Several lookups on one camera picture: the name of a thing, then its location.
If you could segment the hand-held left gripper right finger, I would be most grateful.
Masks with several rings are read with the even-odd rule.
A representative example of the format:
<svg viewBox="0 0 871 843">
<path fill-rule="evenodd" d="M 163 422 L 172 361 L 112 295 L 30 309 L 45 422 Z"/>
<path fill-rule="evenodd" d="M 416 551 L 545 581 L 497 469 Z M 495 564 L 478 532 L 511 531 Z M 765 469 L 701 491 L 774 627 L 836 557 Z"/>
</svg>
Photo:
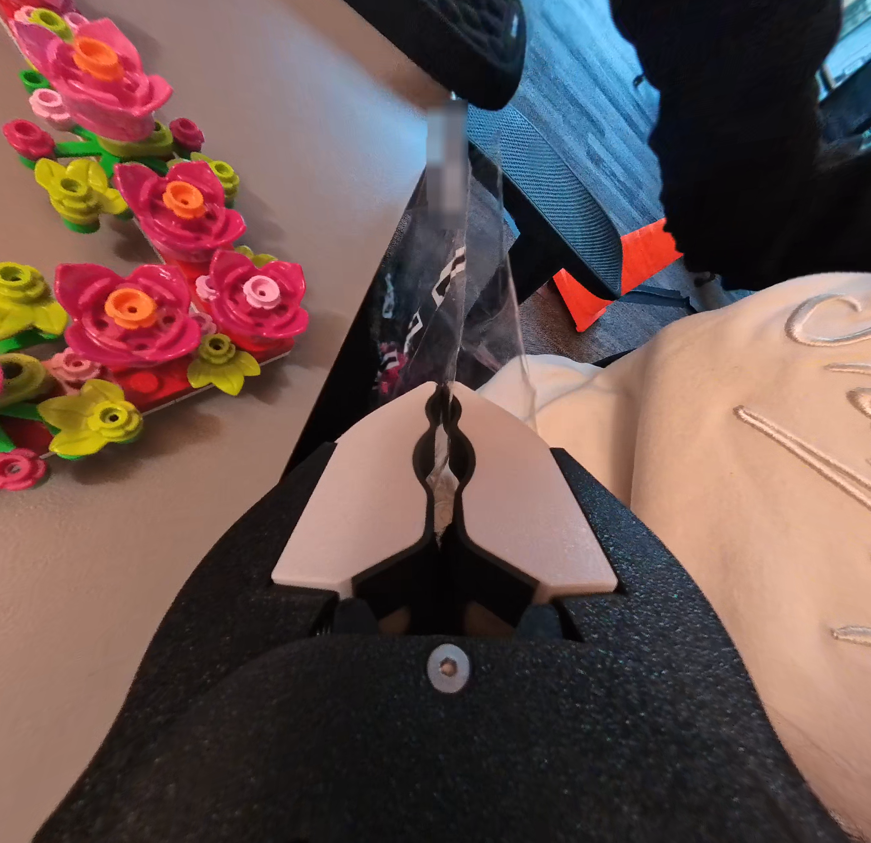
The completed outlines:
<svg viewBox="0 0 871 843">
<path fill-rule="evenodd" d="M 609 594 L 617 576 L 543 439 L 476 391 L 452 390 L 455 576 L 476 602 Z"/>
</svg>

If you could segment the grey mesh office chair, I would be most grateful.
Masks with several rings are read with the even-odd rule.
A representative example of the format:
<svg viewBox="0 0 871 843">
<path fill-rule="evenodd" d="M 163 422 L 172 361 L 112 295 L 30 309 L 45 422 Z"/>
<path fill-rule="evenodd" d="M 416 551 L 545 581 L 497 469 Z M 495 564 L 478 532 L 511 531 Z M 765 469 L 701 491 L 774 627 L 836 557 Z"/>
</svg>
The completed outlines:
<svg viewBox="0 0 871 843">
<path fill-rule="evenodd" d="M 504 207 L 519 232 L 508 252 L 517 304 L 566 271 L 594 299 L 694 313 L 690 299 L 678 291 L 624 288 L 624 247 L 613 222 L 518 110 L 470 107 L 467 137 L 480 181 L 500 167 Z"/>
</svg>

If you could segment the toy brick flower bouquet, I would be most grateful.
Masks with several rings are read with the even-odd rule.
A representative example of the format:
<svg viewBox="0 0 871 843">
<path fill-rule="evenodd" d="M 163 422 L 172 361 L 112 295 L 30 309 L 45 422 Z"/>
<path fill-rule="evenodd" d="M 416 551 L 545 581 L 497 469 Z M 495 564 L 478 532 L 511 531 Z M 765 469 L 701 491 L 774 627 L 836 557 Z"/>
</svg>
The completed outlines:
<svg viewBox="0 0 871 843">
<path fill-rule="evenodd" d="M 233 167 L 202 152 L 192 120 L 157 119 L 172 93 L 107 18 L 72 0 L 2 0 L 38 119 L 6 143 L 70 231 L 131 221 L 157 262 L 1 265 L 3 492 L 138 439 L 145 416 L 204 389 L 238 396 L 308 327 L 300 265 L 241 240 Z"/>
</svg>

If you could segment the person's right forearm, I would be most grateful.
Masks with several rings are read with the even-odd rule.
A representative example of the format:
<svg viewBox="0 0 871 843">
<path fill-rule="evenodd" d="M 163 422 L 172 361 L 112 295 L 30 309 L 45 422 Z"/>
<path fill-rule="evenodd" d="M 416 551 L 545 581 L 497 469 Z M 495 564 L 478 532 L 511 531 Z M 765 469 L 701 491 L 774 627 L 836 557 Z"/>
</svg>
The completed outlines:
<svg viewBox="0 0 871 843">
<path fill-rule="evenodd" d="M 847 271 L 814 211 L 815 75 L 841 0 L 610 0 L 659 92 L 649 145 L 665 227 L 691 271 L 760 290 Z"/>
</svg>

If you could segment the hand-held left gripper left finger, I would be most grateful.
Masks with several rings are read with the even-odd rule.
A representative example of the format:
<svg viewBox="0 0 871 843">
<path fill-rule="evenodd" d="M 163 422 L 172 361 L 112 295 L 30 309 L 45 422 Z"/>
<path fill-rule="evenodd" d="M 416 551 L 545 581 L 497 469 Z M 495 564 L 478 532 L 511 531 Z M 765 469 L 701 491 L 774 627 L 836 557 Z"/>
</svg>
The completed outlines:
<svg viewBox="0 0 871 843">
<path fill-rule="evenodd" d="M 444 391 L 426 382 L 335 443 L 272 572 L 278 586 L 411 600 L 436 571 L 436 433 Z"/>
</svg>

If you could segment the person's cream sweatshirt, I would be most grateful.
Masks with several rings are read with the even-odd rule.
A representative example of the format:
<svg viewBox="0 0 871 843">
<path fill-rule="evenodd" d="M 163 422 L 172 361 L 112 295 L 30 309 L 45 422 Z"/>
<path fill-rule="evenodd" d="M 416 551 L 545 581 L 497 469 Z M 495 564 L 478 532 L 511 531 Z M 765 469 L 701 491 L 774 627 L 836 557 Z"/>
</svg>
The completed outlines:
<svg viewBox="0 0 871 843">
<path fill-rule="evenodd" d="M 511 360 L 479 393 L 664 542 L 811 788 L 869 841 L 869 274 L 778 284 L 606 368 Z"/>
</svg>

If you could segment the clear plastic bag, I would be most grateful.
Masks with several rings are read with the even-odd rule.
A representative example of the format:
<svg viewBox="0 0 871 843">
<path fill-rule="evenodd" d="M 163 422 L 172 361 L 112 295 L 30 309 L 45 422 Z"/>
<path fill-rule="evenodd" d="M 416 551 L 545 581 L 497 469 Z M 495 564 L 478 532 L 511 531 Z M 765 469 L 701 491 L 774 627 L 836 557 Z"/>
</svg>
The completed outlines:
<svg viewBox="0 0 871 843">
<path fill-rule="evenodd" d="M 378 361 L 369 412 L 421 383 L 478 390 L 513 372 L 508 411 L 536 427 L 509 252 L 518 236 L 504 207 L 499 159 L 468 142 L 468 105 L 427 114 L 426 164 L 367 298 Z"/>
</svg>

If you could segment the orange floor object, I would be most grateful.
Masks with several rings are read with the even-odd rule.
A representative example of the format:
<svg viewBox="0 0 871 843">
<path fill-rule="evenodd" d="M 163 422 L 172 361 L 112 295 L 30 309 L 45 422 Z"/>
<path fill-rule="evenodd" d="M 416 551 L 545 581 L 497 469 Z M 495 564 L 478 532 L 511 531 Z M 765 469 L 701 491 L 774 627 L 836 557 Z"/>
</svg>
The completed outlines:
<svg viewBox="0 0 871 843">
<path fill-rule="evenodd" d="M 621 238 L 623 247 L 623 293 L 640 286 L 680 258 L 665 219 L 646 225 Z M 553 281 L 579 333 L 588 330 L 615 303 L 594 296 L 568 271 L 557 272 Z"/>
</svg>

